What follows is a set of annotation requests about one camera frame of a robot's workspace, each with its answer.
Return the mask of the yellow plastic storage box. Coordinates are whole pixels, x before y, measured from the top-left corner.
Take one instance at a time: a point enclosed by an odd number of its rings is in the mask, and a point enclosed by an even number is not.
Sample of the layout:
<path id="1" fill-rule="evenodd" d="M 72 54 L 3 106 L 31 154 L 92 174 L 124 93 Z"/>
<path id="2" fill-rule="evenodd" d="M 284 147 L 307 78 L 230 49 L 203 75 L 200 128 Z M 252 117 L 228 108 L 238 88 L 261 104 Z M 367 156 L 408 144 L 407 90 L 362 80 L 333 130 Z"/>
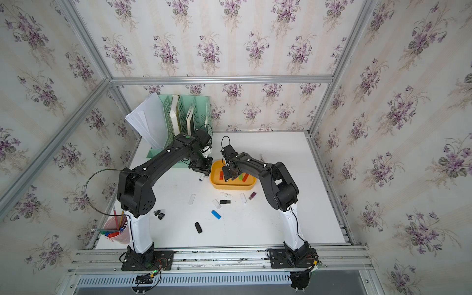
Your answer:
<path id="1" fill-rule="evenodd" d="M 228 180 L 225 179 L 220 181 L 220 171 L 222 171 L 223 163 L 222 160 L 216 161 L 211 167 L 210 182 L 215 189 L 219 190 L 232 190 L 232 191 L 248 191 L 252 189 L 257 183 L 257 179 L 249 175 L 246 182 L 238 180 Z"/>

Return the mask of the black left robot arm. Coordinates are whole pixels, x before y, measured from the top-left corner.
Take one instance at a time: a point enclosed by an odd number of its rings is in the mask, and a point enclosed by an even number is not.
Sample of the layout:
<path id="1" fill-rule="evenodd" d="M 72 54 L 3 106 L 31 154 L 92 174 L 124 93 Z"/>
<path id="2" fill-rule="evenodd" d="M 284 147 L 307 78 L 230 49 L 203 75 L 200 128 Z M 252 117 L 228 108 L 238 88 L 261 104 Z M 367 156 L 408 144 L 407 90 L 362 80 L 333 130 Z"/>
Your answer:
<path id="1" fill-rule="evenodd" d="M 211 146 L 211 136 L 199 129 L 193 135 L 180 133 L 158 155 L 133 168 L 119 173 L 117 200 L 128 220 L 130 243 L 127 253 L 143 263 L 154 255 L 151 238 L 150 216 L 156 203 L 153 186 L 157 180 L 183 159 L 189 160 L 188 168 L 205 177 L 210 176 L 213 158 L 204 155 Z"/>

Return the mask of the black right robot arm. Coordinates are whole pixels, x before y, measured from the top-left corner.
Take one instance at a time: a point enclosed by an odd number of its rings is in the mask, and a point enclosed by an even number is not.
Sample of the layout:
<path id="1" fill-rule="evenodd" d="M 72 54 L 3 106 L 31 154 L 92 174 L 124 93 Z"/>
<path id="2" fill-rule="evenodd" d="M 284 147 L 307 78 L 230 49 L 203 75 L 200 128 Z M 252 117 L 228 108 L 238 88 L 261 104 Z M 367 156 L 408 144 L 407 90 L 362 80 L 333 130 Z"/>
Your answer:
<path id="1" fill-rule="evenodd" d="M 261 183 L 268 204 L 281 214 L 286 257 L 297 264 L 309 255 L 310 244 L 303 237 L 297 214 L 299 188 L 282 162 L 266 163 L 249 154 L 238 153 L 231 146 L 222 148 L 224 180 L 235 180 L 241 174 L 255 177 Z"/>

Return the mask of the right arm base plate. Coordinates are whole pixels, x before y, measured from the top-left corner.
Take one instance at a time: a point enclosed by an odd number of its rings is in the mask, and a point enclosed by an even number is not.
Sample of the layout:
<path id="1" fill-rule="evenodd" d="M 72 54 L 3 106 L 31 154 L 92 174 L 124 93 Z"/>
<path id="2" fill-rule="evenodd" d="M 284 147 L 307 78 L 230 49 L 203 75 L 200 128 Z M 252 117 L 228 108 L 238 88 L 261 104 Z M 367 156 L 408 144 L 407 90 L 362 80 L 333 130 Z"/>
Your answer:
<path id="1" fill-rule="evenodd" d="M 309 269 L 319 263 L 316 250 L 305 246 L 295 251 L 288 248 L 268 248 L 266 255 L 272 269 Z"/>

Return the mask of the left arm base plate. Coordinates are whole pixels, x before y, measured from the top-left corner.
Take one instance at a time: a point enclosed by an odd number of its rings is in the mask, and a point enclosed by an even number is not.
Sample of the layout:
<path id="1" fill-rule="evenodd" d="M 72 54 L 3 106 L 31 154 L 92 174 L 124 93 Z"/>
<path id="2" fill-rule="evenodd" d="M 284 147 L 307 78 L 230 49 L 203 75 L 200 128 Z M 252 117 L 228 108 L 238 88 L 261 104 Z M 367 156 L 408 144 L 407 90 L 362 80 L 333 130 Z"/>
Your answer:
<path id="1" fill-rule="evenodd" d="M 170 270 L 172 268 L 174 251 L 156 251 L 152 253 L 137 254 L 130 250 L 126 252 L 122 260 L 121 271 L 152 271 L 152 270 Z"/>

